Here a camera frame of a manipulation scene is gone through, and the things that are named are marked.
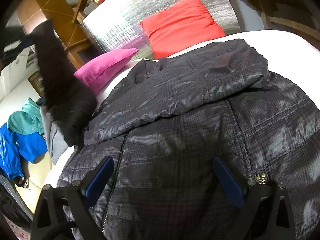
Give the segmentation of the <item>black quilted puffer jacket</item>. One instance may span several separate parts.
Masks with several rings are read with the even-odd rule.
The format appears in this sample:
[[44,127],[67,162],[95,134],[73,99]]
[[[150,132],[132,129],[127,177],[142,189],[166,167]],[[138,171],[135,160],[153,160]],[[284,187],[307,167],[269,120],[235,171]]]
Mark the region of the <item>black quilted puffer jacket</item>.
[[100,105],[49,21],[31,40],[49,113],[75,148],[57,188],[114,161],[89,208],[105,239],[225,239],[240,210],[216,157],[239,181],[282,183],[295,239],[319,239],[319,109],[243,39],[141,60]]

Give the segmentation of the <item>grey coat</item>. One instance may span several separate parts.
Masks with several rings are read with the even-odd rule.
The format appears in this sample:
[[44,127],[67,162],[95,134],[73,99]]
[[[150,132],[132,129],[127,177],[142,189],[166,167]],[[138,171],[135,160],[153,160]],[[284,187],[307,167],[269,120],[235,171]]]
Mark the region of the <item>grey coat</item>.
[[74,146],[69,147],[65,141],[62,132],[55,122],[51,114],[47,111],[46,106],[40,107],[42,118],[44,137],[47,149],[54,165],[64,167],[67,161],[74,153]]

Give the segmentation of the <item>blue jacket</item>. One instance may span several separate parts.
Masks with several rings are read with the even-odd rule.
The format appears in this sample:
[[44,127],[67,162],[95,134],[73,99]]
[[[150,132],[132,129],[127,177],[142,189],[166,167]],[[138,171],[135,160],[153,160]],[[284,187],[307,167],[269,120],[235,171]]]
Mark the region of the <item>blue jacket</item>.
[[9,179],[24,177],[21,158],[34,163],[35,159],[47,152],[46,142],[39,133],[23,135],[3,124],[1,132],[1,169]]

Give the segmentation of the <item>teal jacket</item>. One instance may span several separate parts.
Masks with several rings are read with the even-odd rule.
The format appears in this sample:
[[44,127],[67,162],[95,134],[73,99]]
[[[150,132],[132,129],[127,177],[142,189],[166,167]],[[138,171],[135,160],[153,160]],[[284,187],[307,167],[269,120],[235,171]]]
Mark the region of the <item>teal jacket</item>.
[[44,134],[40,107],[28,98],[21,111],[12,113],[7,121],[7,128],[13,132],[22,135],[30,135],[33,133]]

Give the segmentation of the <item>magenta pillow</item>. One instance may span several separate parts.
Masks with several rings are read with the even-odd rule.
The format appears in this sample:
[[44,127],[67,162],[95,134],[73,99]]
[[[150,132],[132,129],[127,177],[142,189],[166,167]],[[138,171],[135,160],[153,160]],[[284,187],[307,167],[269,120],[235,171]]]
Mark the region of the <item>magenta pillow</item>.
[[137,52],[136,48],[109,51],[84,64],[74,73],[74,76],[98,95]]

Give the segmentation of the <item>silver foil insulation sheet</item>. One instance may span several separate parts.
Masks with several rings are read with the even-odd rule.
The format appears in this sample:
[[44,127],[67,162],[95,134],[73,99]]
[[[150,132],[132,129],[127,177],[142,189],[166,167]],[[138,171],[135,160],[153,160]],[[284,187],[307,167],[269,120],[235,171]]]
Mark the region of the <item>silver foil insulation sheet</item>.
[[[88,14],[81,26],[103,52],[137,48],[136,59],[153,59],[149,40],[140,25],[142,20],[167,9],[180,0],[105,0]],[[240,32],[229,0],[201,0],[226,35]]]

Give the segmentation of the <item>red pillow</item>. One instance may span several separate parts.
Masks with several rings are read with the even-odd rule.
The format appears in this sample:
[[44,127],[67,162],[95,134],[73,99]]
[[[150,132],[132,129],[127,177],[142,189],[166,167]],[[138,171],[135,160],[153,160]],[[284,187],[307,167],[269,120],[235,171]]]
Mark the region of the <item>red pillow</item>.
[[225,36],[200,0],[180,0],[147,17],[140,25],[156,59]]

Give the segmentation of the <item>wooden shelf unit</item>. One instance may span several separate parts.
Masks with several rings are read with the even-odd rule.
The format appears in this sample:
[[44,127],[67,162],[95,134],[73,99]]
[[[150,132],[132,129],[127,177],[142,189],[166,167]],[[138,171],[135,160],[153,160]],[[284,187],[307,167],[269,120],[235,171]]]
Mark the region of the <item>wooden shelf unit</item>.
[[319,49],[319,0],[231,0],[244,30],[284,30]]

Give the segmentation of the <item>wooden cabinet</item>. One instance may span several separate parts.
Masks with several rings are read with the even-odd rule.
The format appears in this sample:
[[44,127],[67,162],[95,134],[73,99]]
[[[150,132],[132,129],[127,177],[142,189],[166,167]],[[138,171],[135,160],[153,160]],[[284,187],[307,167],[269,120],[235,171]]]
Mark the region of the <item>wooden cabinet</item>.
[[23,0],[17,8],[17,15],[28,34],[40,23],[51,20],[75,69],[85,64],[79,53],[89,48],[91,43],[80,24],[73,21],[74,10],[66,0]]

